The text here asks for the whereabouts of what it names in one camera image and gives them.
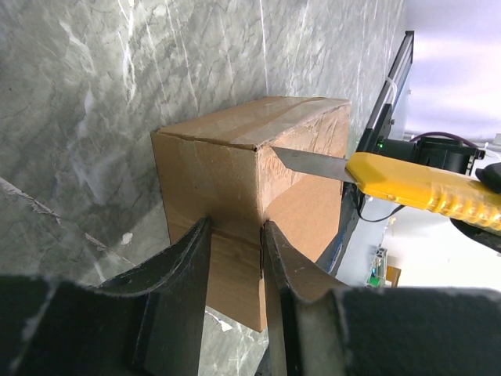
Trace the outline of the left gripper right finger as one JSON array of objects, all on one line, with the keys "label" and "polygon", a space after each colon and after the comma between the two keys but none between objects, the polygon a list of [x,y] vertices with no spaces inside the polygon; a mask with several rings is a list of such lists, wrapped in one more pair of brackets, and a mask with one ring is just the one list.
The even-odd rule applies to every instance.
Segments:
[{"label": "left gripper right finger", "polygon": [[274,375],[497,375],[500,294],[349,287],[261,230]]}]

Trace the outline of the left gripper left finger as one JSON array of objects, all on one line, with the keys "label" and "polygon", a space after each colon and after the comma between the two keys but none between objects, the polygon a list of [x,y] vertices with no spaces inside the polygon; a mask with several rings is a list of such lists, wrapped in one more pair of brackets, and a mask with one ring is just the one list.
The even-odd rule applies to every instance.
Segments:
[{"label": "left gripper left finger", "polygon": [[2,374],[197,374],[210,257],[204,218],[98,287],[2,276]]}]

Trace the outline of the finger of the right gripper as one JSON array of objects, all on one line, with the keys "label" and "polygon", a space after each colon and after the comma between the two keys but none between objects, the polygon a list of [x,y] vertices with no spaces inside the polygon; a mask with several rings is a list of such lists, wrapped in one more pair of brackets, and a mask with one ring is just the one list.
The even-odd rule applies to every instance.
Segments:
[{"label": "finger of the right gripper", "polygon": [[500,234],[493,233],[480,227],[473,226],[458,219],[450,219],[450,222],[466,237],[500,253]]},{"label": "finger of the right gripper", "polygon": [[493,193],[501,193],[501,163],[489,164],[484,168],[477,168],[475,176]]}]

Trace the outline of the yellow utility knife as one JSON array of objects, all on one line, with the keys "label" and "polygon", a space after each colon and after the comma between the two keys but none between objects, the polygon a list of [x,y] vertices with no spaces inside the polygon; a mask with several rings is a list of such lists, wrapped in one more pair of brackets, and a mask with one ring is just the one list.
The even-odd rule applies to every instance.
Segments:
[{"label": "yellow utility knife", "polygon": [[353,183],[371,197],[500,231],[500,195],[469,176],[366,152],[346,160],[272,149],[295,172]]}]

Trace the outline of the brown cardboard express box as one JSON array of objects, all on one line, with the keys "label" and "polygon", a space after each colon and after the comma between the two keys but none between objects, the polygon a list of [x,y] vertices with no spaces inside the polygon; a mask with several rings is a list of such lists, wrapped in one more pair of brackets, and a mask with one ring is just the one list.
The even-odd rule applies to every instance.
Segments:
[{"label": "brown cardboard express box", "polygon": [[346,99],[271,96],[152,133],[171,241],[200,218],[212,221],[212,309],[255,331],[266,328],[264,222],[275,222],[312,261],[335,238],[341,183],[294,172],[275,150],[343,157],[350,112]]}]

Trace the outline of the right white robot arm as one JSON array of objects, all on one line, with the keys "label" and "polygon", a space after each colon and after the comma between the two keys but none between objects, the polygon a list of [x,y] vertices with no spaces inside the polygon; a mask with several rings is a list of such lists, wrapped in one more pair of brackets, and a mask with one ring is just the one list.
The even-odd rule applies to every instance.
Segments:
[{"label": "right white robot arm", "polygon": [[[417,136],[414,141],[381,137],[373,148],[373,153],[462,175],[471,175],[474,162],[485,157],[485,151],[473,143],[440,132]],[[482,184],[500,195],[500,162],[477,169],[475,175]],[[457,219],[450,219],[450,222],[463,235],[497,251],[500,256],[500,233],[494,234]]]}]

